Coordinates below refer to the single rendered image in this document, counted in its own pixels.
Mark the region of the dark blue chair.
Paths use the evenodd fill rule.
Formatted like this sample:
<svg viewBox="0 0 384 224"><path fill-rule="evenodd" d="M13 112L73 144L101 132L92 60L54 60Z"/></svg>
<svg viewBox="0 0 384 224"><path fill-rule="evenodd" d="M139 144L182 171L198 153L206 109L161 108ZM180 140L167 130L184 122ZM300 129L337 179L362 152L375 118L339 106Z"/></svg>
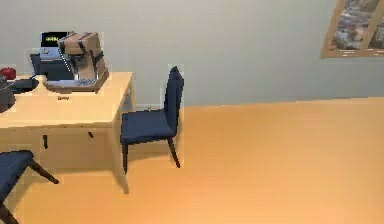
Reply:
<svg viewBox="0 0 384 224"><path fill-rule="evenodd" d="M173 138L177 135L179 112L184 78L177 66L171 68L164 97L164 108L143 110L122 114L120 143L122 146L123 169L128 169L128 146L140 143L166 140L177 168L180 162Z"/></svg>
<svg viewBox="0 0 384 224"><path fill-rule="evenodd" d="M62 60L42 61L39 54L31 54L31 63L36 75L45 75L48 81L73 80Z"/></svg>
<svg viewBox="0 0 384 224"><path fill-rule="evenodd" d="M17 150L0 153L0 220L4 224L19 224L17 219L4 205L12 189L27 168L31 168L48 181L58 184L59 181L34 160L30 150Z"/></svg>

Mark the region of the light wooden table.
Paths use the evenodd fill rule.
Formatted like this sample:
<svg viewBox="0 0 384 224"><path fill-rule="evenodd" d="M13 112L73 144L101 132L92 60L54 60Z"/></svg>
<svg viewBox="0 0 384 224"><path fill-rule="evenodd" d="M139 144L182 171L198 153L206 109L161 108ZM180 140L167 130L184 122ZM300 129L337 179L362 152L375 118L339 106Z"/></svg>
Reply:
<svg viewBox="0 0 384 224"><path fill-rule="evenodd" d="M33 91L18 95L16 104L0 113L0 133L28 130L46 134L75 128L91 132L99 130L106 135L113 155L112 172L116 182L127 193L129 188L120 146L121 114L127 96L135 96L131 72L111 72L96 93L60 94L39 84Z"/></svg>

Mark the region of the grey open laptop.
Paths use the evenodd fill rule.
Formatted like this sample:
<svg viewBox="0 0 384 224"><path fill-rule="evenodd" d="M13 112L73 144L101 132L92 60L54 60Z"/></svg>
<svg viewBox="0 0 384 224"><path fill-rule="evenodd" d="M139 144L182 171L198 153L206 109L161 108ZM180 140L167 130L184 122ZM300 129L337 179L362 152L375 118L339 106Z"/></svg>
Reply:
<svg viewBox="0 0 384 224"><path fill-rule="evenodd" d="M69 35L69 32L54 31L40 34L40 58L42 61L58 60L60 58L57 41Z"/></svg>

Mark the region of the black flat plate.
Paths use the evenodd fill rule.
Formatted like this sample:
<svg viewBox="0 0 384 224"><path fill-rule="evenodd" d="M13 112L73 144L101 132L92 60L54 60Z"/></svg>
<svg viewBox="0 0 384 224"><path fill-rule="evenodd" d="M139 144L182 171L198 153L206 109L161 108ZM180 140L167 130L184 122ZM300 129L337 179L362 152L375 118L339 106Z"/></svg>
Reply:
<svg viewBox="0 0 384 224"><path fill-rule="evenodd" d="M39 81L32 78L20 79L10 83L9 88L14 94L21 94L34 90L39 84Z"/></svg>

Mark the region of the wooden framed window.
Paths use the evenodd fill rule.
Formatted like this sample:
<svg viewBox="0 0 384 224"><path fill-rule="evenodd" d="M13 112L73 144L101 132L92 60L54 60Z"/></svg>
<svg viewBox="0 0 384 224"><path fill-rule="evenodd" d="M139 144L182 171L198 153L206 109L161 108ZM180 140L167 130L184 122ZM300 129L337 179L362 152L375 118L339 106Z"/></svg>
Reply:
<svg viewBox="0 0 384 224"><path fill-rule="evenodd" d="M384 58L384 0L337 0L320 57Z"/></svg>

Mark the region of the dark grey pot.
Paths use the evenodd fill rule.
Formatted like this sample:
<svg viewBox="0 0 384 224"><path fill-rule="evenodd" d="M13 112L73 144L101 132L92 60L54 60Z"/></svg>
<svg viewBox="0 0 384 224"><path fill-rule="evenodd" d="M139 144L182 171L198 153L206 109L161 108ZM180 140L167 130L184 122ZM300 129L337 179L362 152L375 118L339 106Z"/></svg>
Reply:
<svg viewBox="0 0 384 224"><path fill-rule="evenodd" d="M7 82L5 76L0 75L0 113L10 109L16 102L11 85Z"/></svg>

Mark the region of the red round object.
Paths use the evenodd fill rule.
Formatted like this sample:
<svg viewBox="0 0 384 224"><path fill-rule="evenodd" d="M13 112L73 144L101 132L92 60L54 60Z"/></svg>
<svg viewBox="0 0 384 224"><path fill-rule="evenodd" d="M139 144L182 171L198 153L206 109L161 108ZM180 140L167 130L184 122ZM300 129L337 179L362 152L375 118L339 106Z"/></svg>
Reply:
<svg viewBox="0 0 384 224"><path fill-rule="evenodd" d="M16 70L14 68L2 68L0 74L5 76L7 80L14 80L16 78Z"/></svg>

